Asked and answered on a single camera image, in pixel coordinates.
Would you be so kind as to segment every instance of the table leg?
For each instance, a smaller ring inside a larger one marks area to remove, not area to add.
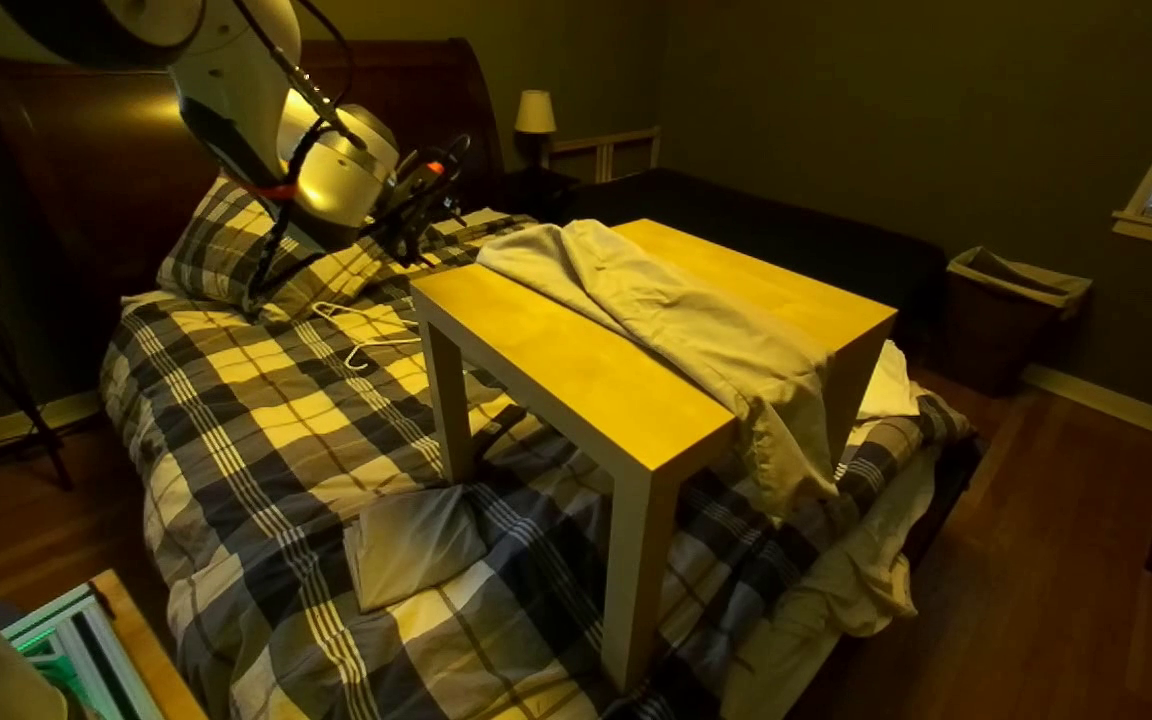
[[[474,450],[468,450],[462,347],[427,321],[419,321],[419,343],[426,343],[434,422],[436,422],[440,454],[450,464],[450,481],[464,483],[474,477]]]
[[[679,481],[616,477],[604,587],[604,667],[616,690],[637,690],[658,651],[661,580],[678,526]]]

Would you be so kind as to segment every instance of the lampshade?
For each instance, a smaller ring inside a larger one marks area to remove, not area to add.
[[[562,125],[551,121],[549,88],[519,92],[519,117],[512,121],[523,135],[551,135]]]

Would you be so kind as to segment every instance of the wastebasket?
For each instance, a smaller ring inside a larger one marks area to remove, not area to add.
[[[982,393],[1010,393],[1033,352],[1080,315],[1090,291],[1090,278],[967,250],[947,262],[932,368]]]

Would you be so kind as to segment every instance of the lamp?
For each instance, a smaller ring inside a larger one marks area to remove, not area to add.
[[[551,117],[551,95],[549,88],[523,88],[519,92],[519,117],[512,121],[519,155],[529,161],[529,174],[546,174],[549,167],[549,141],[555,133],[555,117]]]

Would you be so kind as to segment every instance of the pillow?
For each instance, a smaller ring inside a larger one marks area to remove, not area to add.
[[[290,230],[265,278],[279,278],[297,264],[304,267],[265,295],[260,309],[248,309],[248,286],[258,278],[267,230],[272,215],[265,206],[238,182],[219,177],[197,206],[171,252],[161,262],[161,289],[260,315],[265,326],[291,326],[307,315],[311,303],[358,301],[386,267],[376,250],[350,243],[339,252],[323,252]]]

